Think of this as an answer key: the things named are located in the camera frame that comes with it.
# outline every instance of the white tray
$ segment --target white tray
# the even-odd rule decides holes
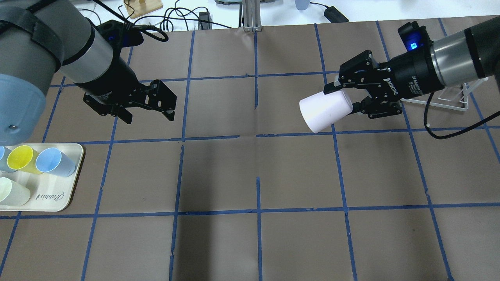
[[[44,149],[58,148],[76,163],[76,170],[68,177],[49,173],[32,174],[23,171],[7,173],[1,171],[1,177],[9,178],[31,192],[28,202],[22,206],[0,205],[0,211],[58,212],[70,203],[77,184],[78,174],[84,158],[84,148],[78,143],[26,143],[39,153]],[[16,146],[7,146],[10,150]]]

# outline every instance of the black power brick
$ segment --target black power brick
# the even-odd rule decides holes
[[[331,23],[348,23],[349,19],[343,15],[334,6],[331,6],[324,10],[324,17],[327,18]]]
[[[202,21],[198,21],[198,30],[211,30],[212,29],[212,19],[210,18],[209,11],[201,11],[199,12],[199,19]]]

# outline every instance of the yellow cup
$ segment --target yellow cup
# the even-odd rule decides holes
[[[42,172],[35,165],[38,154],[38,151],[28,145],[18,146],[8,155],[7,166],[14,170],[39,175]]]

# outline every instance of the tray with cups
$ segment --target tray with cups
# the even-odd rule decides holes
[[[0,146],[0,211],[63,210],[83,158],[84,148],[78,143]]]

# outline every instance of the wooden block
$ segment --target wooden block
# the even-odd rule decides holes
[[[162,0],[123,0],[124,6],[132,19],[149,14],[153,11],[163,8]]]

